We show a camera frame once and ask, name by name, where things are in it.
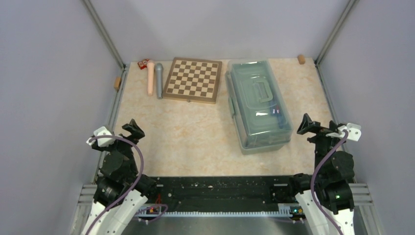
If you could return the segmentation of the blue handle screwdriver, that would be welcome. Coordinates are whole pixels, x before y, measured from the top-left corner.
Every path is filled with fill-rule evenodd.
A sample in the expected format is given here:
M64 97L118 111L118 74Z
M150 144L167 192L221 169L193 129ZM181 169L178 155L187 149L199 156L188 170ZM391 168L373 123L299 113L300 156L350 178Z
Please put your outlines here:
M279 106L279 109L280 109L280 116L278 116L278 117L277 117L278 126L279 126L279 128L280 128L280 129L285 129L285 128L286 128L286 125L287 125L287 121L286 121L286 118L285 118L284 112L283 112L283 110L280 108L280 106Z

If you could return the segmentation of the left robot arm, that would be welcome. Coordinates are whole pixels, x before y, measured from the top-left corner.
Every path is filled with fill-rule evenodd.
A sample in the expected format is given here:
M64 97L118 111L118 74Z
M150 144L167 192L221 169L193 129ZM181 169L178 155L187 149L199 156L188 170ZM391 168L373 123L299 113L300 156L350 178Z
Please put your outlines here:
M122 126L129 135L116 136L102 126L93 132L86 143L92 149L106 152L101 176L96 180L96 191L83 235L120 235L139 208L157 196L156 181L143 174L143 155L134 157L144 131L134 119Z

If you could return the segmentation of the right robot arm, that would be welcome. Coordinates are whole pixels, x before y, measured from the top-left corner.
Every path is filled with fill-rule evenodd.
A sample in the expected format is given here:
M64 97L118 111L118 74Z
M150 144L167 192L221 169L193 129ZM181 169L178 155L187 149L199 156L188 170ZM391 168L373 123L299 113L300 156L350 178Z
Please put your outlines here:
M299 135L313 133L315 145L312 175L299 173L289 179L287 196L298 202L314 235L353 235L354 200L349 181L354 177L353 155L339 150L346 141L358 141L361 126L354 123L323 127L303 115Z

